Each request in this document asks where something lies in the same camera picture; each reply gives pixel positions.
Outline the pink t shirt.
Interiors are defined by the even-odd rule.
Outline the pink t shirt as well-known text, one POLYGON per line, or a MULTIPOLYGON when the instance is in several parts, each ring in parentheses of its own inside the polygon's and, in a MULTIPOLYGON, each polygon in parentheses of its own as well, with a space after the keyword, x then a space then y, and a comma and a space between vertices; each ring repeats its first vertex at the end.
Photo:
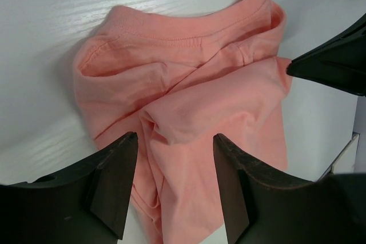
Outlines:
POLYGON ((272 0, 194 18, 116 6, 76 55, 75 97, 96 146, 138 135, 131 202, 150 243, 200 243, 222 226, 216 134, 287 168, 285 24, 272 0))

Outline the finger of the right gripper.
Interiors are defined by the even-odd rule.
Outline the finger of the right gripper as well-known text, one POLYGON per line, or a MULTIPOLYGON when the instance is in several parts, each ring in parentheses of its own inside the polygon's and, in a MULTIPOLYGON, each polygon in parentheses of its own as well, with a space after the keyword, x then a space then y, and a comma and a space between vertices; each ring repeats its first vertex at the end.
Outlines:
POLYGON ((287 74, 365 96, 365 16, 339 35, 297 57, 287 74))

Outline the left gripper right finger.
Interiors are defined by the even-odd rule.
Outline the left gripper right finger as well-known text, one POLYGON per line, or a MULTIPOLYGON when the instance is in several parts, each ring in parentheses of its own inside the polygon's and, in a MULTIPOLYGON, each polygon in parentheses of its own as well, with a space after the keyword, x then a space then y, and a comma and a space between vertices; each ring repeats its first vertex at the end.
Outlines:
POLYGON ((312 182, 246 153, 226 136, 213 155, 229 243, 364 243, 365 175, 312 182))

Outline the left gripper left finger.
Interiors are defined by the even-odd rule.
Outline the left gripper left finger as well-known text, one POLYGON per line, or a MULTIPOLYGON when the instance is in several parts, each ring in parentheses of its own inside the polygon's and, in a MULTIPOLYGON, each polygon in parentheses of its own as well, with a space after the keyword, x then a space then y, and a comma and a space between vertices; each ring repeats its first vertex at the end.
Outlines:
POLYGON ((138 137, 32 183, 1 186, 2 243, 117 243, 124 236, 138 137))

